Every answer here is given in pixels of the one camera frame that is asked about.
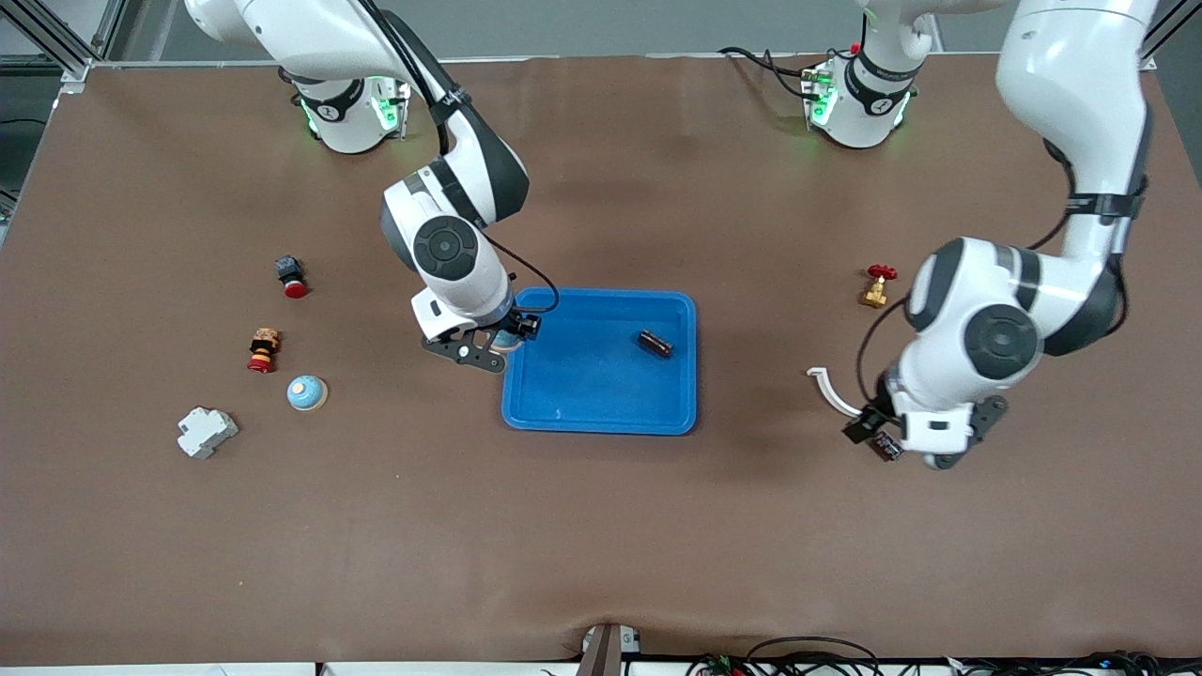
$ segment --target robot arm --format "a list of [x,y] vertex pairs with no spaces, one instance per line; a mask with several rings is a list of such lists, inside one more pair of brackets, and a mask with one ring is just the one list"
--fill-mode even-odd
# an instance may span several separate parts
[[1059,256],[959,238],[927,259],[905,315],[918,332],[845,433],[887,421],[902,447],[946,469],[1006,410],[1000,392],[1041,354],[1066,355],[1113,331],[1121,260],[1138,215],[1150,124],[1138,49],[1155,2],[1023,0],[998,89],[1070,177]]
[[[302,95],[323,96],[311,107],[335,129],[370,128],[356,124],[363,119],[379,129],[365,78],[392,78],[422,94],[440,132],[440,155],[385,191],[381,227],[427,285],[412,300],[423,346],[462,364],[504,370],[504,352],[532,338],[538,318],[514,308],[510,277],[483,230],[522,209],[530,182],[471,96],[409,25],[370,0],[185,0],[185,6],[212,37],[266,48]],[[456,140],[450,152],[447,129]],[[334,136],[343,138],[322,138],[331,144]],[[480,345],[477,331],[486,334]]]
[[930,53],[930,14],[969,14],[1005,0],[856,0],[864,12],[859,51],[833,53],[814,69],[810,125],[850,148],[885,141],[910,101],[914,78]]

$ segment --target blue round object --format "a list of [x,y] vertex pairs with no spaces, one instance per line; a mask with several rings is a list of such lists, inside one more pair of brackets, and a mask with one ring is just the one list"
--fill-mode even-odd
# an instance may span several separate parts
[[329,389],[316,375],[298,375],[288,383],[288,403],[297,410],[313,410],[326,403]]

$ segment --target brown table surface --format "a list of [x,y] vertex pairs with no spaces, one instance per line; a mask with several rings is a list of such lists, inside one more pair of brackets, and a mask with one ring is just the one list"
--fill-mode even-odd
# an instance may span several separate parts
[[[1055,223],[1060,168],[994,63],[932,59],[867,152],[745,63],[452,69],[530,170],[495,237],[565,286],[696,301],[680,438],[510,429],[501,379],[418,349],[377,217],[432,156],[424,113],[340,156],[270,69],[93,71],[0,256],[0,662],[547,659],[601,621],[664,652],[1202,652],[1202,194],[1153,77],[1121,332],[1047,358],[946,473],[850,445],[802,375],[853,391],[865,266],[900,296],[951,237]],[[258,326],[284,332],[273,375],[244,366]],[[891,320],[869,373],[910,336]],[[329,383],[317,413],[285,403],[300,373]],[[195,405],[242,427],[208,461],[175,445]]]

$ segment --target small black object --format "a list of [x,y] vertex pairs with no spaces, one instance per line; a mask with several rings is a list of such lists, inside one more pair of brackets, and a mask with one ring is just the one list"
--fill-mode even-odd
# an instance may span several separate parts
[[877,432],[869,441],[868,446],[876,451],[876,455],[881,456],[885,462],[893,462],[902,457],[904,452],[902,445],[897,443],[897,439],[889,435],[888,432],[881,429]]
[[638,333],[638,344],[657,357],[672,356],[672,344],[645,328]]
[[861,444],[876,435],[888,421],[889,416],[877,410],[875,405],[868,404],[859,411],[859,415],[844,426],[843,433],[847,439],[851,439],[852,444]]
[[284,284],[284,295],[288,298],[303,298],[309,292],[304,280],[304,268],[291,255],[275,260],[275,275]]

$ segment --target white electrical component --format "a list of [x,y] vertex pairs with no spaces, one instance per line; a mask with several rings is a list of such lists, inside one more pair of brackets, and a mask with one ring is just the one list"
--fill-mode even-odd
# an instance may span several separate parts
[[238,433],[233,419],[219,410],[196,407],[179,421],[183,434],[175,439],[190,457],[204,459],[213,455],[221,441]]

